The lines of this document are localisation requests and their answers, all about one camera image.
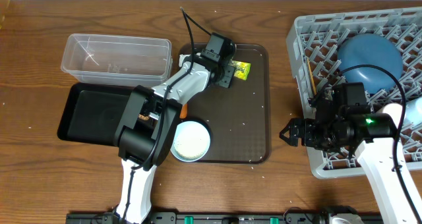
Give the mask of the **foil snack wrapper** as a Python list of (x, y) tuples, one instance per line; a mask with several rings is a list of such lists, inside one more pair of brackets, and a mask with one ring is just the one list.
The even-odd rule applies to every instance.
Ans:
[(242, 61), (231, 61), (231, 66), (235, 68), (234, 77), (242, 80), (247, 80), (251, 64)]

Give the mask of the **orange carrot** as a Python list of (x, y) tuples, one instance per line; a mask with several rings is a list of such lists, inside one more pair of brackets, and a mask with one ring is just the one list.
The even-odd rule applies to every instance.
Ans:
[(182, 106), (180, 116), (179, 116), (181, 119), (184, 119), (187, 116), (187, 108), (188, 108), (187, 103)]

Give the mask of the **small pink cup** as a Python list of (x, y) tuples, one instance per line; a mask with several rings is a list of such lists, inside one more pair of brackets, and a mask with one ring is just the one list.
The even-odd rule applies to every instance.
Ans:
[(402, 114), (402, 105), (399, 103), (389, 103), (383, 107), (381, 107), (377, 113), (386, 113), (391, 116), (391, 118), (398, 123), (400, 121), (400, 117)]

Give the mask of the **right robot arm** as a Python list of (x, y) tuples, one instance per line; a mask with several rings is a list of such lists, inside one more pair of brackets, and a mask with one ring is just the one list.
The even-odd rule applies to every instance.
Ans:
[(407, 168), (400, 131), (403, 110), (371, 113), (363, 83), (332, 88), (332, 97), (314, 97), (314, 119), (293, 118), (280, 132), (290, 146), (340, 152), (362, 167), (385, 223), (420, 223), (421, 196)]

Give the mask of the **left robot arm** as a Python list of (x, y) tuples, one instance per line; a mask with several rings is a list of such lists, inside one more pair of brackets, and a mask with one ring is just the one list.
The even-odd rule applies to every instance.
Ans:
[(113, 223), (143, 223), (148, 217), (154, 175), (170, 151), (183, 105), (211, 84), (229, 87), (236, 49), (233, 40), (213, 33), (205, 48), (186, 56), (167, 81), (131, 92), (113, 139), (123, 166)]

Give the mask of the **large blue bowl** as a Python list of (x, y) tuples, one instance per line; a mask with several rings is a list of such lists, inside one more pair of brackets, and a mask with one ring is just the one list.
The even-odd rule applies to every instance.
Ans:
[[(387, 70), (396, 79), (403, 71), (402, 56), (395, 45), (376, 34), (359, 34), (346, 40), (339, 48), (337, 58), (339, 70), (343, 71), (357, 65), (373, 65)], [(379, 90), (390, 90), (396, 84), (385, 73), (371, 68), (353, 69), (344, 73), (346, 81), (361, 82), (369, 94)]]

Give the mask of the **brown food scrap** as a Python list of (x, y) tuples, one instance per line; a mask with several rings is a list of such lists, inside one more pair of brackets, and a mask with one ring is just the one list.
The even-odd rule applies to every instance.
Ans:
[(142, 114), (139, 114), (139, 115), (138, 115), (138, 118), (139, 118), (140, 120), (143, 120), (143, 121), (148, 121), (148, 120), (150, 119), (150, 117), (149, 117), (149, 116), (145, 116), (145, 115), (142, 115)]

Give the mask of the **light blue cup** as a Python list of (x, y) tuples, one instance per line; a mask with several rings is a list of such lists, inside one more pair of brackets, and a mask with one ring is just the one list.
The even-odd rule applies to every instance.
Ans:
[(406, 116), (404, 124), (417, 126), (422, 121), (422, 97), (413, 99), (406, 103)]

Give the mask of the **white napkin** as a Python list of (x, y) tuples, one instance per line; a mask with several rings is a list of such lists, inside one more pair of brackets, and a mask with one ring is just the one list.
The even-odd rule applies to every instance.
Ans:
[(180, 54), (179, 56), (179, 68), (182, 68), (185, 63), (188, 63), (188, 65), (191, 65), (192, 61), (192, 55), (187, 54)]

